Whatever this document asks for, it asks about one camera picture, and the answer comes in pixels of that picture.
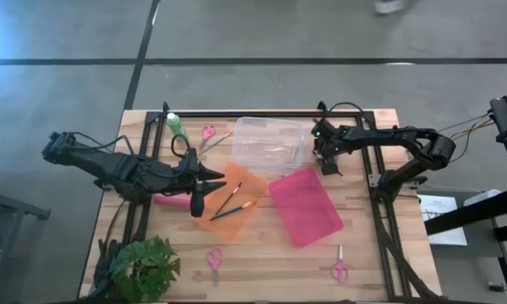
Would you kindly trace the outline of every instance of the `potted plant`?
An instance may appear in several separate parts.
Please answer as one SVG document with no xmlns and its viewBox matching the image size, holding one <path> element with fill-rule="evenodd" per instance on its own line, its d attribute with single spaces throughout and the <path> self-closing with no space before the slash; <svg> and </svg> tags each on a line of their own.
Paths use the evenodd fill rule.
<svg viewBox="0 0 507 304">
<path fill-rule="evenodd" d="M 118 292 L 127 301 L 158 301 L 180 275 L 180 259 L 169 240 L 155 236 L 143 242 L 133 242 L 120 251 L 111 262 L 109 272 Z"/>
</svg>

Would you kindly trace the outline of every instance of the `wooden table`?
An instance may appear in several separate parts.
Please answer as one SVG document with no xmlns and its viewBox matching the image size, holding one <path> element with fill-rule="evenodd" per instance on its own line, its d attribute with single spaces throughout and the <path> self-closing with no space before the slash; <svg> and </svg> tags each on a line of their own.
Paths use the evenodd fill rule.
<svg viewBox="0 0 507 304">
<path fill-rule="evenodd" d="M 135 149 L 139 149 L 145 113 L 146 111 L 125 111 L 123 114 L 119 133 L 127 135 Z M 379 128 L 398 124 L 396 111 L 393 109 L 374 110 L 374 113 Z M 342 218 L 343 230 L 309 247 L 296 249 L 291 244 L 267 193 L 236 241 L 227 244 L 198 225 L 188 212 L 153 206 L 147 237 L 158 235 L 164 239 L 169 238 L 182 260 L 180 278 L 172 283 L 171 289 L 161 298 L 162 301 L 386 300 L 362 154 L 358 151 L 339 158 L 338 165 L 343 176 L 322 176 L 319 166 L 309 153 L 313 148 L 313 137 L 309 134 L 313 126 L 312 120 L 291 119 L 300 122 L 307 130 L 303 166 L 312 166 L 318 172 L 325 190 Z M 334 125 L 355 124 L 351 118 L 330 120 Z M 195 146 L 201 141 L 201 128 L 205 124 L 214 124 L 220 132 L 216 135 L 219 138 L 226 128 L 234 130 L 235 121 L 236 118 L 183 119 L 189 140 Z M 151 137 L 150 143 L 153 142 L 154 134 L 151 134 Z M 172 134 L 166 128 L 160 161 L 176 165 L 177 158 L 170 150 L 171 138 Z M 232 137 L 225 139 L 201 155 L 200 160 L 206 167 L 222 171 L 226 162 L 231 159 L 232 142 Z M 403 148 L 386 147 L 382 150 L 387 169 L 397 168 L 407 162 Z M 123 142 L 119 143 L 117 151 L 127 153 Z M 373 152 L 370 157 L 373 167 L 377 167 Z M 260 176 L 267 182 L 280 177 Z M 80 296 L 89 292 L 99 257 L 97 241 L 105 239 L 111 218 L 121 202 L 112 192 L 103 197 Z M 122 240 L 126 209 L 123 208 L 112 232 L 112 238 L 117 240 Z M 395 212 L 406 259 L 428 287 L 440 294 L 438 275 L 417 200 L 399 197 L 395 201 Z M 344 285 L 337 284 L 330 275 L 339 244 L 343 245 L 344 260 L 349 267 L 349 279 Z M 206 262 L 206 254 L 214 245 L 221 247 L 224 255 L 220 284 L 217 288 L 213 286 L 211 269 Z M 397 282 L 394 262 L 391 263 L 391 269 Z"/>
</svg>

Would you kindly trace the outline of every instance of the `pink tray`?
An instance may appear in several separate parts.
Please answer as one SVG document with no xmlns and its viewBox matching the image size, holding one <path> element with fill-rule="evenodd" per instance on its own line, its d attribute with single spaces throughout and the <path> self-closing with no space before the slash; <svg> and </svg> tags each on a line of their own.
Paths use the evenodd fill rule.
<svg viewBox="0 0 507 304">
<path fill-rule="evenodd" d="M 295 247 L 305 247 L 344 226 L 312 168 L 272 182 L 269 190 Z"/>
</svg>

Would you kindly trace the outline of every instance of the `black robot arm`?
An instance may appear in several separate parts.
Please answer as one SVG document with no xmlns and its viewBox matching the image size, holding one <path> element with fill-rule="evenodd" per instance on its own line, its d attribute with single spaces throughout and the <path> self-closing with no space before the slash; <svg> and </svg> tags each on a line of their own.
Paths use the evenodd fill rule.
<svg viewBox="0 0 507 304">
<path fill-rule="evenodd" d="M 405 147 L 413 155 L 413 160 L 397 170 L 387 170 L 379 177 L 374 194 L 380 202 L 394 201 L 405 182 L 426 170 L 445 168 L 455 151 L 455 143 L 451 139 L 431 128 L 336 128 L 322 118 L 315 121 L 312 134 L 315 137 L 313 153 L 322 165 L 324 175 L 339 173 L 334 158 L 342 153 L 350 154 L 366 146 Z"/>
<path fill-rule="evenodd" d="M 188 148 L 178 166 L 173 168 L 144 156 L 107 153 L 89 147 L 77 142 L 75 133 L 52 133 L 50 139 L 41 152 L 43 159 L 52 164 L 77 166 L 97 178 L 96 186 L 113 185 L 117 193 L 130 202 L 150 199 L 154 193 L 192 193 L 191 214 L 199 217 L 204 210 L 204 196 L 225 185 L 224 182 L 207 182 L 224 175 L 205 168 L 198 161 L 195 148 Z"/>
</svg>

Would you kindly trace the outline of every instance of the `orange tray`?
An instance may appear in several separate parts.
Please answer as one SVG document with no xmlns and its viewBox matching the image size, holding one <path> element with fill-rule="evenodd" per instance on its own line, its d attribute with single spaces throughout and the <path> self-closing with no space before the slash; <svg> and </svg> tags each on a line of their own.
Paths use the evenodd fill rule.
<svg viewBox="0 0 507 304">
<path fill-rule="evenodd" d="M 198 218 L 197 221 L 206 229 L 215 232 L 222 240 L 232 242 L 248 219 L 254 214 L 257 203 L 259 203 L 269 185 L 234 162 L 228 162 L 224 172 L 226 174 L 224 180 L 227 184 L 205 198 L 203 216 Z M 242 206 L 247 202 L 254 202 L 254 206 L 210 221 L 240 182 L 242 183 L 241 187 L 220 212 Z"/>
</svg>

